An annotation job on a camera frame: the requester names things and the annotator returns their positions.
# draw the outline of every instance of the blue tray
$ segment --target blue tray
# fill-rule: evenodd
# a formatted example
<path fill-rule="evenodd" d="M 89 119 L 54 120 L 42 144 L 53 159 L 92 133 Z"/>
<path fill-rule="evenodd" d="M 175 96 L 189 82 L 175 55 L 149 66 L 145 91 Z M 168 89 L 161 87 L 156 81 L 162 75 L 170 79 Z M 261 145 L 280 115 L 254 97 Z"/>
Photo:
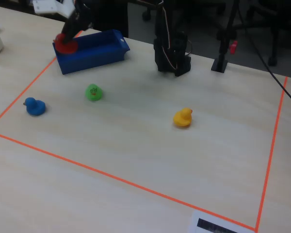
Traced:
<path fill-rule="evenodd" d="M 74 54 L 62 54 L 53 47 L 63 74 L 124 60 L 130 50 L 120 31 L 109 30 L 74 38 L 79 47 Z"/>

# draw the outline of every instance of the floor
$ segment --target floor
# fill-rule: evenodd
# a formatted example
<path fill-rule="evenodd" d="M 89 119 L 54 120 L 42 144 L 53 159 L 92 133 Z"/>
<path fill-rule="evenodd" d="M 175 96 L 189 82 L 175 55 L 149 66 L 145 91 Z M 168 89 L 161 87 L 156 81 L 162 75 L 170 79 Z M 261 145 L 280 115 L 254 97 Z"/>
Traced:
<path fill-rule="evenodd" d="M 227 4 L 225 15 L 218 18 L 218 20 L 227 23 L 231 3 Z M 247 5 L 242 1 L 241 11 L 245 16 Z M 142 12 L 145 7 L 129 4 L 129 37 L 132 39 L 153 43 L 155 12 L 152 13 L 152 19 L 149 22 L 143 22 Z M 215 15 L 214 10 L 209 10 L 206 14 Z M 194 22 L 190 25 L 185 25 L 184 31 L 188 33 L 189 39 L 193 43 L 193 54 L 216 58 L 218 56 L 219 41 L 216 40 L 217 30 L 204 22 L 201 17 L 196 17 Z M 268 60 L 271 54 L 271 41 L 272 36 L 269 29 L 251 29 L 249 31 L 259 48 L 265 61 Z M 228 55 L 229 62 L 241 66 L 251 67 L 255 69 L 265 70 L 262 62 L 252 49 L 249 41 L 247 40 L 244 31 L 238 31 L 238 47 L 235 55 Z M 280 33 L 280 49 L 278 50 L 278 64 L 272 67 L 273 73 L 281 74 L 291 77 L 291 34 L 286 32 Z"/>

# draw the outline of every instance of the orange tape line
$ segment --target orange tape line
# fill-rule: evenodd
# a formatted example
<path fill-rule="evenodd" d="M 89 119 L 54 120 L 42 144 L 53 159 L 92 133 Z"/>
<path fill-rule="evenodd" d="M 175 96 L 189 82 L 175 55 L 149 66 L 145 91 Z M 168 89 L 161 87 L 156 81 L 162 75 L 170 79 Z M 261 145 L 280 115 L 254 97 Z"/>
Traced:
<path fill-rule="evenodd" d="M 24 95 L 24 93 L 32 86 L 32 84 L 38 80 L 38 78 L 40 78 L 40 76 L 50 67 L 50 65 L 52 65 L 52 63 L 56 60 L 56 57 L 53 58 L 53 60 L 51 60 L 51 62 L 38 74 L 37 77 L 35 77 L 34 80 L 32 80 L 32 82 L 16 97 L 16 99 L 0 114 L 0 119 L 4 116 L 4 114 L 6 114 L 6 112 L 19 100 L 19 98 Z"/>
<path fill-rule="evenodd" d="M 197 206 L 195 206 L 195 205 L 192 205 L 192 204 L 189 204 L 189 203 L 187 203 L 187 202 L 184 202 L 184 201 L 178 200 L 178 199 L 176 199 L 176 198 L 172 198 L 172 197 L 167 196 L 167 195 L 165 195 L 165 194 L 162 194 L 162 193 L 156 192 L 156 191 L 154 191 L 154 190 L 152 190 L 152 189 L 149 189 L 149 188 L 143 187 L 143 186 L 141 186 L 141 185 L 138 185 L 138 184 L 136 184 L 136 183 L 133 183 L 133 182 L 127 181 L 127 180 L 122 179 L 122 178 L 120 178 L 120 177 L 117 177 L 117 176 L 111 175 L 111 174 L 109 174 L 109 173 L 107 173 L 107 172 L 104 172 L 104 171 L 98 170 L 98 169 L 96 169 L 96 168 L 90 167 L 90 166 L 85 165 L 85 164 L 81 164 L 81 163 L 76 162 L 76 161 L 73 161 L 73 160 L 71 160 L 71 159 L 64 158 L 64 157 L 59 156 L 59 155 L 57 155 L 57 154 L 54 154 L 54 153 L 48 152 L 48 151 L 46 151 L 46 150 L 39 149 L 39 148 L 37 148 L 37 147 L 34 147 L 34 146 L 31 146 L 31 145 L 28 145 L 28 144 L 26 144 L 26 143 L 23 143 L 23 142 L 17 141 L 17 140 L 15 140 L 15 139 L 12 139 L 12 138 L 10 138 L 10 137 L 7 137 L 7 136 L 1 135 L 1 134 L 0 134 L 0 137 L 1 137 L 1 138 L 4 138 L 4 139 L 7 139 L 7 140 L 9 140 L 9 141 L 12 141 L 12 142 L 18 143 L 18 144 L 20 144 L 20 145 L 22 145 L 22 146 L 25 146 L 25 147 L 28 147 L 28 148 L 30 148 L 30 149 L 33 149 L 33 150 L 39 151 L 39 152 L 41 152 L 41 153 L 44 153 L 44 154 L 50 155 L 50 156 L 52 156 L 52 157 L 55 157 L 55 158 L 58 158 L 58 159 L 64 160 L 64 161 L 66 161 L 66 162 L 68 162 L 68 163 L 72 163 L 72 164 L 75 164 L 75 165 L 77 165 L 77 166 L 80 166 L 80 167 L 86 168 L 86 169 L 88 169 L 88 170 L 91 170 L 91 171 L 97 172 L 97 173 L 99 173 L 99 174 L 102 174 L 102 175 L 104 175 L 104 176 L 110 177 L 110 178 L 115 179 L 115 180 L 117 180 L 117 181 L 120 181 L 120 182 L 123 182 L 123 183 L 129 184 L 129 185 L 134 186 L 134 187 L 136 187 L 136 188 L 140 188 L 140 189 L 142 189 L 142 190 L 144 190 L 144 191 L 147 191 L 147 192 L 149 192 L 149 193 L 155 194 L 155 195 L 160 196 L 160 197 L 162 197 L 162 198 L 165 198 L 165 199 L 168 199 L 168 200 L 171 200 L 171 201 L 177 202 L 177 203 L 179 203 L 179 204 L 182 204 L 182 205 L 185 205 L 185 206 L 191 207 L 191 208 L 193 208 L 193 209 L 196 209 L 196 210 L 202 211 L 202 212 L 204 212 L 204 213 L 210 214 L 210 215 L 212 215 L 212 216 L 215 216 L 215 217 L 221 218 L 221 219 L 223 219 L 223 220 L 226 220 L 226 221 L 232 222 L 232 223 L 234 223 L 234 224 L 236 224 L 236 225 L 239 225 L 239 226 L 241 226 L 241 227 L 244 227 L 244 228 L 247 228 L 247 229 L 249 229 L 249 230 L 254 231 L 254 228 L 253 228 L 253 227 L 247 226 L 247 225 L 245 225 L 245 224 L 243 224 L 243 223 L 241 223 L 241 222 L 238 222 L 238 221 L 232 220 L 232 219 L 230 219 L 230 218 L 228 218 L 228 217 L 224 217 L 224 216 L 219 215 L 219 214 L 216 214 L 216 213 L 214 213 L 214 212 L 211 212 L 211 211 L 208 211 L 208 210 L 205 210 L 205 209 L 199 208 L 199 207 L 197 207 Z"/>
<path fill-rule="evenodd" d="M 285 78 L 285 82 L 283 84 L 284 88 L 286 88 L 287 81 L 288 81 L 288 77 Z M 255 227 L 256 233 L 258 233 L 258 231 L 259 231 L 259 225 L 260 225 L 260 220 L 261 220 L 261 215 L 262 215 L 262 210 L 263 210 L 263 205 L 264 205 L 264 200 L 265 200 L 267 182 L 268 182 L 268 178 L 269 178 L 270 170 L 271 170 L 274 147 L 275 147 L 275 142 L 276 142 L 277 129 L 278 129 L 278 124 L 279 124 L 280 113 L 281 113 L 281 108 L 282 108 L 284 96 L 285 96 L 285 92 L 284 92 L 284 90 L 282 90 L 280 102 L 279 102 L 279 107 L 278 107 L 278 111 L 277 111 L 274 132 L 273 132 L 273 139 L 272 139 L 272 144 L 271 144 L 271 149 L 270 149 L 270 156 L 268 158 L 268 164 L 267 164 L 266 175 L 265 175 L 265 180 L 264 180 L 264 187 L 263 187 L 261 202 L 260 202 L 260 206 L 259 206 L 259 213 L 258 213 L 258 217 L 257 217 L 256 227 Z"/>

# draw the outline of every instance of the black wire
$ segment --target black wire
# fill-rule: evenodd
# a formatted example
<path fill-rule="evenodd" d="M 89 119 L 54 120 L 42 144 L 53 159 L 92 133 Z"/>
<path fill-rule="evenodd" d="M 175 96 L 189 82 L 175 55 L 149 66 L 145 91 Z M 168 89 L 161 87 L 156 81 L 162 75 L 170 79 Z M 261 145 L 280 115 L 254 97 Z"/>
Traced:
<path fill-rule="evenodd" d="M 287 95 L 290 97 L 290 99 L 291 99 L 291 95 L 289 94 L 289 92 L 288 92 L 288 91 L 285 89 L 285 87 L 280 83 L 280 81 L 275 77 L 275 75 L 272 73 L 272 71 L 270 70 L 270 68 L 268 67 L 268 65 L 267 65 L 267 64 L 265 63 L 265 61 L 263 60 L 263 58 L 262 58 L 262 56 L 261 56 L 261 54 L 260 54 L 260 52 L 259 52 L 257 46 L 256 46 L 255 43 L 253 42 L 253 39 L 252 39 L 251 35 L 249 34 L 248 30 L 247 30 L 246 27 L 244 26 L 243 17 L 242 17 L 242 15 L 241 15 L 241 11 L 240 11 L 240 9 L 239 9 L 239 6 L 238 6 L 238 15 L 239 15 L 239 18 L 240 18 L 240 20 L 241 20 L 241 22 L 242 22 L 243 28 L 244 28 L 244 30 L 245 30 L 245 32 L 246 32 L 246 36 L 248 37 L 248 39 L 249 39 L 251 45 L 253 46 L 253 48 L 255 49 L 257 55 L 258 55 L 259 58 L 261 59 L 263 65 L 265 66 L 265 68 L 267 69 L 267 71 L 271 74 L 271 76 L 275 79 L 275 81 L 280 85 L 280 87 L 281 87 L 281 88 L 286 92 L 286 94 L 287 94 Z"/>
<path fill-rule="evenodd" d="M 188 54 L 185 55 L 186 57 L 188 57 L 193 52 L 193 44 L 192 44 L 191 40 L 188 40 L 188 42 L 191 45 L 191 50 L 188 52 Z"/>

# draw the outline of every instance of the black post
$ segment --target black post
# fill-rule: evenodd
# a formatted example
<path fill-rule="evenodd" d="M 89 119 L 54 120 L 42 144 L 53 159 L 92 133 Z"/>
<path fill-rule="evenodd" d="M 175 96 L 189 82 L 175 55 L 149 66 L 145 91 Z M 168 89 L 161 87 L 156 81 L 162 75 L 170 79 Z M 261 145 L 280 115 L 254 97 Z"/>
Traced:
<path fill-rule="evenodd" d="M 233 27 L 237 10 L 239 8 L 239 2 L 240 0 L 234 0 L 233 2 L 232 11 L 229 16 L 227 27 L 221 39 L 220 48 L 219 48 L 219 57 L 214 60 L 213 65 L 211 67 L 211 70 L 213 71 L 217 71 L 220 73 L 224 73 L 225 71 L 225 68 L 227 65 L 227 60 L 225 60 L 225 54 L 227 53 L 228 48 L 229 48 L 229 41 L 232 34 L 232 27 Z"/>

